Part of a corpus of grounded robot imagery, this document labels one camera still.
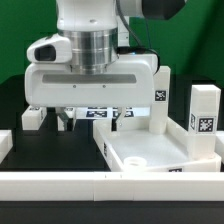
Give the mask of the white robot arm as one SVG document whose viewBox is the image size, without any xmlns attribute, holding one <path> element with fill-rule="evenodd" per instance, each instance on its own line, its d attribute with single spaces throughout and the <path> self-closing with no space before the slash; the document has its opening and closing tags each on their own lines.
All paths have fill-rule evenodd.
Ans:
<svg viewBox="0 0 224 224">
<path fill-rule="evenodd" d="M 116 107 L 124 128 L 127 107 L 148 107 L 149 131 L 163 133 L 168 120 L 170 69 L 138 43 L 121 47 L 118 23 L 127 16 L 168 20 L 187 0 L 56 0 L 58 32 L 33 43 L 25 72 L 32 106 Z"/>
</svg>

